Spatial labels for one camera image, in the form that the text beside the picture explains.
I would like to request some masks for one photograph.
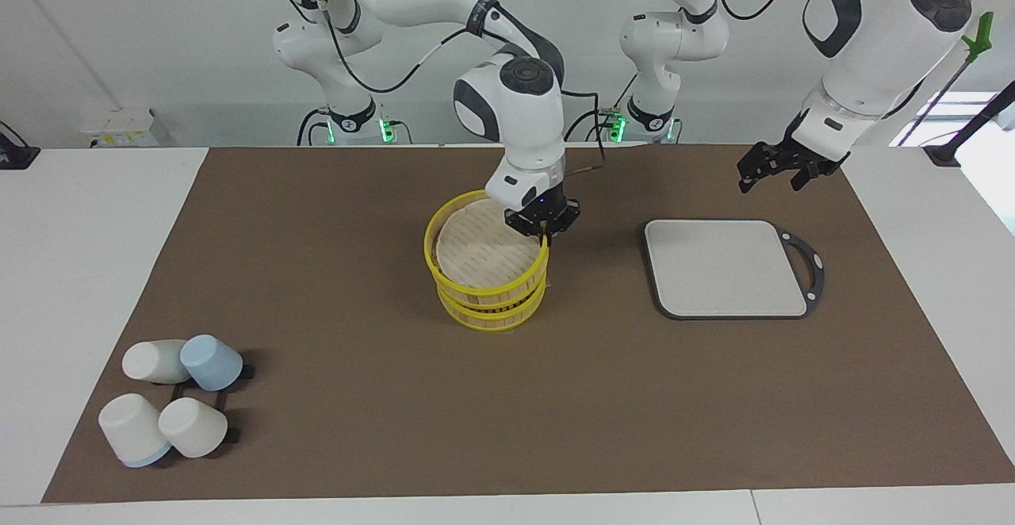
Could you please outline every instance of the white cup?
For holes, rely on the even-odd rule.
[[[229,422],[224,413],[211,406],[193,398],[181,398],[162,410],[158,430],[181,454],[200,458],[221,445]]]
[[[158,410],[140,394],[125,394],[98,412],[98,425],[117,458],[127,467],[144,467],[170,451],[158,430]]]
[[[190,372],[180,359],[185,341],[139,342],[124,354],[121,364],[127,378],[155,384],[180,384],[190,379]]]

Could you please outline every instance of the white wall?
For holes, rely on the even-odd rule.
[[[273,28],[294,18],[285,0],[39,1],[42,11],[32,0],[0,0],[0,118],[44,146],[75,145],[81,107],[112,104],[73,52],[121,105],[152,107],[178,145],[289,144],[302,114],[323,100],[315,81],[286,69],[272,51]],[[670,0],[500,1],[562,49],[568,88],[595,88],[609,103],[633,73],[617,42],[624,19],[674,9]],[[741,12],[763,1],[730,0]],[[678,114],[687,121],[685,141],[752,142],[782,135],[824,66],[800,25],[804,1],[781,0],[760,19],[733,23],[722,58],[682,67],[685,89]],[[977,14],[996,9],[1003,16],[1015,0],[975,3]],[[999,44],[984,56],[960,88],[992,90],[1010,80],[1015,23],[1005,25],[1008,31],[998,37],[1013,44]],[[362,76],[378,84],[398,79],[453,29],[389,30],[385,45],[362,56]],[[455,120],[451,86],[488,54],[482,42],[462,38],[385,103],[409,121],[418,141],[471,139]],[[961,59],[956,52],[923,93],[940,86]],[[568,103],[569,116],[588,106]],[[900,114],[896,124],[904,117]],[[889,125],[884,132],[897,128]]]

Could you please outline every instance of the wall outlet box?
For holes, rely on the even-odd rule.
[[[81,136],[89,148],[97,146],[167,146],[170,132],[147,109],[116,113],[92,113],[81,125]]]

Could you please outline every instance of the green light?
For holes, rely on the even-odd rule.
[[[385,144],[391,144],[395,142],[395,131],[391,128],[391,123],[381,119],[381,138],[384,139]]]
[[[624,130],[627,128],[627,119],[624,119],[623,114],[617,116],[617,121],[613,123],[613,128],[610,130],[610,139],[613,142],[622,142],[624,139]]]

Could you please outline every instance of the yellow basket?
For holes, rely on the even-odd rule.
[[[426,226],[423,257],[436,282],[441,304],[453,319],[476,331],[500,333],[522,325],[539,309],[546,290],[550,246],[544,237],[536,261],[518,279],[505,285],[478,289],[454,282],[437,265],[437,238],[455,212],[486,199],[486,193],[480,190],[455,197],[444,204]]]

